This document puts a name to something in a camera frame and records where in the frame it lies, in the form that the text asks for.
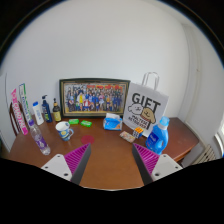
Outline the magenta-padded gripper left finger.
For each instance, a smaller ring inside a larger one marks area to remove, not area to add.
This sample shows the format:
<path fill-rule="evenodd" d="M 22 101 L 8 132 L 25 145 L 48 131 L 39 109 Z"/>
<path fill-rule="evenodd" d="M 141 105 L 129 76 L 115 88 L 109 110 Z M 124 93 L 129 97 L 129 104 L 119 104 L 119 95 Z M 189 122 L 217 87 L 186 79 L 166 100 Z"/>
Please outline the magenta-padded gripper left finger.
<path fill-rule="evenodd" d="M 66 155 L 56 154 L 42 169 L 79 185 L 90 155 L 91 144 L 88 143 Z"/>

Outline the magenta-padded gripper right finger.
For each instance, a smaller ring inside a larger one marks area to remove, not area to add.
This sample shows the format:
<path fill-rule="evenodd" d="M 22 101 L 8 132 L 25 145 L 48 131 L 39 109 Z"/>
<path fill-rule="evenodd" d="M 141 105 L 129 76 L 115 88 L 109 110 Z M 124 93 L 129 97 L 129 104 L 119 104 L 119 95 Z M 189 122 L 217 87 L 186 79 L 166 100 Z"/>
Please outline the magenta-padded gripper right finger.
<path fill-rule="evenodd" d="M 158 155 L 137 143 L 132 145 L 132 154 L 145 185 L 182 169 L 169 155 Z"/>

